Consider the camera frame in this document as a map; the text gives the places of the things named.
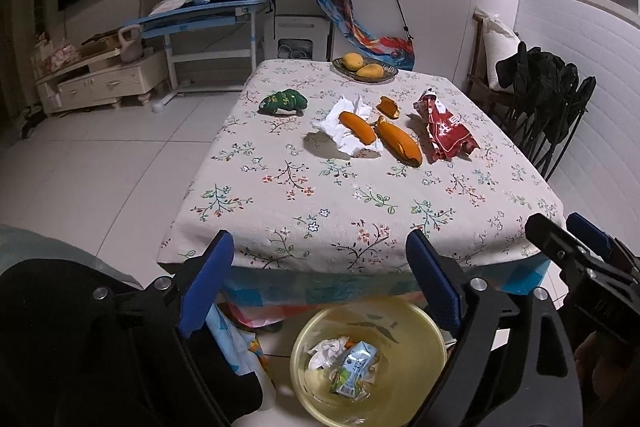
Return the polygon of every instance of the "floral tablecloth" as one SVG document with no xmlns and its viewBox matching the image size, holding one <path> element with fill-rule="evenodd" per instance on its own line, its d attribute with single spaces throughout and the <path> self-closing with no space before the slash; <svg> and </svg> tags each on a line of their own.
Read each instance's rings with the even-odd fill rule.
<svg viewBox="0 0 640 427">
<path fill-rule="evenodd" d="M 420 168 L 349 158 L 311 127 L 340 95 L 375 107 L 395 100 L 394 123 L 419 142 L 426 128 L 413 109 L 432 87 L 462 117 L 480 149 Z M 303 116 L 257 113 L 268 94 L 297 89 Z M 247 83 L 200 166 L 159 250 L 160 263 L 200 255 L 219 229 L 234 237 L 234 266 L 317 274 L 408 272 L 404 241 L 421 229 L 437 252 L 463 266 L 536 253 L 524 237 L 530 214 L 562 224 L 562 204 L 513 143 L 446 78 L 400 71 L 386 84 L 360 84 L 331 64 L 263 62 Z"/>
</svg>

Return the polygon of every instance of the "wooden chair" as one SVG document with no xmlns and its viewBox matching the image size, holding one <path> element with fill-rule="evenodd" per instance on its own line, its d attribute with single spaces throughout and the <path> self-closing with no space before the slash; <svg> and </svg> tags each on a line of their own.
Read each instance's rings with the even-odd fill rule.
<svg viewBox="0 0 640 427">
<path fill-rule="evenodd" d="M 474 14 L 474 20 L 477 23 L 476 26 L 476 42 L 474 45 L 474 58 L 471 62 L 471 72 L 466 76 L 466 86 L 464 93 L 472 100 L 484 113 L 491 118 L 495 113 L 495 106 L 502 105 L 507 108 L 506 115 L 511 113 L 515 97 L 508 92 L 498 92 L 489 88 L 489 82 L 486 79 L 486 70 L 484 73 L 479 73 L 478 69 L 478 57 L 480 51 L 484 48 L 482 43 L 482 17 Z M 477 95 L 471 97 L 473 87 L 476 87 Z"/>
</svg>

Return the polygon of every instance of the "crumpled green package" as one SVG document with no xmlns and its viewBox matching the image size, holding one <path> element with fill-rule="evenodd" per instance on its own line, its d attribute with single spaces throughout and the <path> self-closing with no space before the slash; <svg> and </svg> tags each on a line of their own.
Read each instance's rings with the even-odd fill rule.
<svg viewBox="0 0 640 427">
<path fill-rule="evenodd" d="M 260 110 L 270 114 L 301 112 L 306 109 L 306 98 L 295 89 L 285 89 L 270 94 L 260 102 Z"/>
</svg>

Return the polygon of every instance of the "blue gripper pad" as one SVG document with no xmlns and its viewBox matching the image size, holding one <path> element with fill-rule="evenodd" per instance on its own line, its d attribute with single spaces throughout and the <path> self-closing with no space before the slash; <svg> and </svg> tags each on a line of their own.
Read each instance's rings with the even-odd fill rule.
<svg viewBox="0 0 640 427">
<path fill-rule="evenodd" d="M 177 328 L 185 339 L 203 326 L 216 300 L 234 259 L 234 238 L 226 230 L 220 230 L 203 256 L 207 256 L 207 260 L 191 281 L 180 304 Z"/>
<path fill-rule="evenodd" d="M 463 295 L 454 282 L 465 280 L 464 272 L 453 259 L 440 257 L 420 230 L 414 230 L 406 238 L 406 259 L 436 324 L 455 337 L 462 325 Z M 445 273 L 443 265 L 447 263 L 452 264 Z"/>
<path fill-rule="evenodd" d="M 611 238 L 577 212 L 566 218 L 566 229 L 582 241 L 594 254 L 607 260 L 611 253 Z"/>
</svg>

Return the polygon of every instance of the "fruit plate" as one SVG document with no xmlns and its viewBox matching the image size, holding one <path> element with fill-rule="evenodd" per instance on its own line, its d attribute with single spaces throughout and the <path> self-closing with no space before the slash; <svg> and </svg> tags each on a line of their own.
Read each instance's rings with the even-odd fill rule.
<svg viewBox="0 0 640 427">
<path fill-rule="evenodd" d="M 340 73 L 345 74 L 346 76 L 350 76 L 353 80 L 357 80 L 358 82 L 367 82 L 368 84 L 379 84 L 380 82 L 385 82 L 386 80 L 392 79 L 394 76 L 396 76 L 396 74 L 398 74 L 398 68 L 394 66 L 385 64 L 384 62 L 381 62 L 380 60 L 376 60 L 375 58 L 368 58 L 368 57 L 362 57 L 362 58 L 364 60 L 365 66 L 367 64 L 378 64 L 379 66 L 381 66 L 382 69 L 385 71 L 382 78 L 365 78 L 363 76 L 358 76 L 356 74 L 356 71 L 348 70 L 342 64 L 342 58 L 336 58 L 332 62 L 332 64 L 334 65 L 334 68 L 336 70 L 340 71 Z"/>
</svg>

